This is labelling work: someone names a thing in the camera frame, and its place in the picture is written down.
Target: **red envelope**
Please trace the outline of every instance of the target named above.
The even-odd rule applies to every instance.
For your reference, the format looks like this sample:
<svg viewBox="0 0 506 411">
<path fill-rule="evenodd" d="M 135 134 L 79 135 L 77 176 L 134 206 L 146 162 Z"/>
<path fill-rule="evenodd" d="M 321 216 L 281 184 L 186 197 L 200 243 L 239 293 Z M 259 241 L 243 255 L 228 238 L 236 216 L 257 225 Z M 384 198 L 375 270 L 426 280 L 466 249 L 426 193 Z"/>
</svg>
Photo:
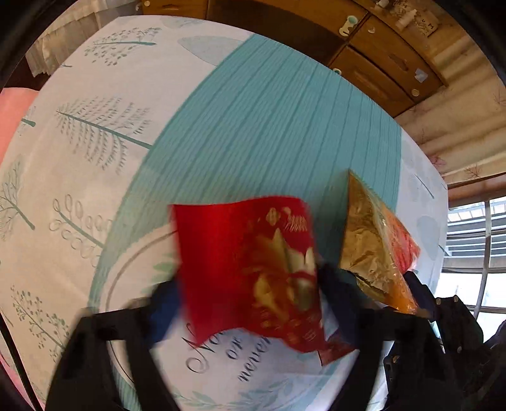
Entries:
<svg viewBox="0 0 506 411">
<path fill-rule="evenodd" d="M 325 347 L 307 206 L 294 197 L 173 206 L 196 344 L 231 328 Z"/>
</svg>

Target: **transparent plastic wrapper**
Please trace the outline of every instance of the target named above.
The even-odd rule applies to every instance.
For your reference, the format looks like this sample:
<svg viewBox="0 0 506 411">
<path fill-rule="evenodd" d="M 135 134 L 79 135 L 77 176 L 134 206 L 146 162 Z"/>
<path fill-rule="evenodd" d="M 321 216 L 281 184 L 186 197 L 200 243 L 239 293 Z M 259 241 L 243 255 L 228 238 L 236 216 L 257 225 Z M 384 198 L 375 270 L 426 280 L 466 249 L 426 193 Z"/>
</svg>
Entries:
<svg viewBox="0 0 506 411">
<path fill-rule="evenodd" d="M 419 255 L 420 248 L 399 219 L 350 172 L 340 267 L 355 274 L 369 297 L 416 314 L 418 306 L 403 274 L 414 268 Z"/>
</svg>

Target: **curtain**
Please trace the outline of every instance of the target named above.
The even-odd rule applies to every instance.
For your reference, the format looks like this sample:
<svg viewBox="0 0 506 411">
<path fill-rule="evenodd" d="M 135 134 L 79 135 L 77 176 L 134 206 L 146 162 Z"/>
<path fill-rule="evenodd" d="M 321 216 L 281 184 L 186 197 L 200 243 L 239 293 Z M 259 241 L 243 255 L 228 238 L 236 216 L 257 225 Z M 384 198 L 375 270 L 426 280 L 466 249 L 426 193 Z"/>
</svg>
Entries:
<svg viewBox="0 0 506 411">
<path fill-rule="evenodd" d="M 447 184 L 506 172 L 506 89 L 465 34 L 434 57 L 449 86 L 396 121 Z"/>
<path fill-rule="evenodd" d="M 119 16 L 136 14 L 136 0 L 78 0 L 26 53 L 32 75 L 53 74 L 85 40 Z"/>
</svg>

